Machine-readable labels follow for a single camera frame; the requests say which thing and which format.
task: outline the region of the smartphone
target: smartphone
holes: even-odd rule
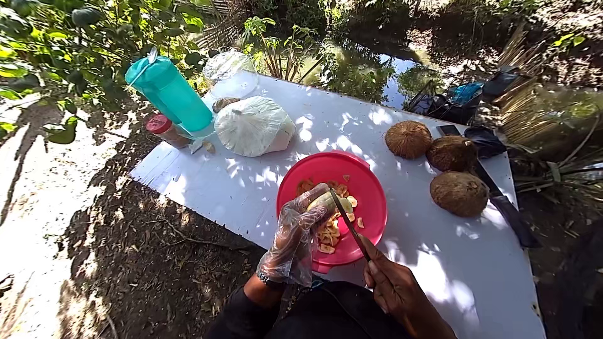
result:
[[[441,135],[461,135],[461,132],[458,131],[458,128],[454,125],[441,125],[436,127],[438,132]]]

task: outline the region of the pink bowl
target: pink bowl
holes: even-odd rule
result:
[[[345,174],[350,176],[348,182],[343,179]],[[371,172],[366,161],[339,150],[313,154],[298,161],[280,184],[276,198],[277,216],[287,201],[295,199],[297,185],[306,179],[311,179],[314,183],[335,180],[347,185],[350,195],[358,200],[358,206],[354,208],[356,220],[353,222],[356,230],[373,244],[381,240],[387,222],[387,202],[379,180]],[[364,229],[358,227],[358,218],[362,218]],[[349,234],[342,218],[339,218],[339,231],[341,236],[335,246],[335,253],[312,253],[314,271],[327,273],[334,266],[349,264],[362,257],[360,248]]]

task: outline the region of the black sleeve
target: black sleeve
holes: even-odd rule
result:
[[[206,339],[259,339],[272,328],[279,306],[263,308],[252,302],[239,287],[209,328]]]

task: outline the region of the machete handle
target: machete handle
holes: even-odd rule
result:
[[[509,226],[511,226],[521,247],[528,249],[542,247],[540,241],[532,234],[529,224],[522,220],[519,211],[509,201],[509,198],[505,195],[500,195],[498,197],[490,197],[490,201],[496,206]]]

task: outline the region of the white board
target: white board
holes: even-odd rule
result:
[[[161,143],[130,175],[268,248],[277,227],[277,190],[287,170],[320,151],[354,153],[370,164],[387,197],[388,223],[378,247],[411,268],[459,338],[545,337],[528,257],[500,213],[491,204],[474,219],[440,209],[429,195],[437,170],[425,157],[394,156],[383,139],[398,121],[421,121],[435,138],[436,126],[446,122],[264,76],[252,95],[272,98],[296,123],[287,150],[242,157],[226,150],[215,135],[210,137],[215,154],[200,150],[191,155]],[[210,98],[204,101],[211,107]],[[515,203],[506,154],[482,164]],[[362,284],[362,266],[358,261],[337,267],[326,277]]]

